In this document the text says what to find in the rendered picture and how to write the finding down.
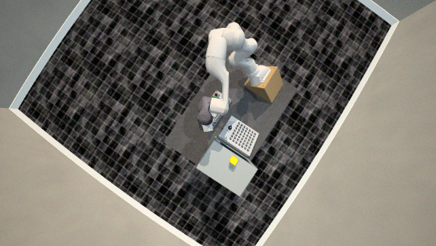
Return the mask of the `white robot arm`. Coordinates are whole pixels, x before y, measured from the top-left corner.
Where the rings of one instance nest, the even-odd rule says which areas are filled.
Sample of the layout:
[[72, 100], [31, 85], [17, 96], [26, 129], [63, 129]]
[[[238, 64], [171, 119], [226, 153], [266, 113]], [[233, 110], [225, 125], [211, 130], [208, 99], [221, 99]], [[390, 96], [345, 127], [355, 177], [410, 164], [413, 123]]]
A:
[[229, 109], [229, 73], [225, 68], [227, 50], [233, 50], [228, 58], [229, 64], [233, 67], [242, 67], [252, 85], [264, 83], [271, 72], [270, 68], [255, 64], [253, 59], [247, 59], [256, 51], [257, 42], [252, 38], [245, 39], [244, 32], [241, 30], [238, 23], [232, 22], [226, 28], [213, 29], [208, 35], [206, 70], [222, 83], [222, 99], [208, 96], [200, 99], [198, 121], [202, 123], [204, 132], [213, 130], [211, 113], [223, 116]]

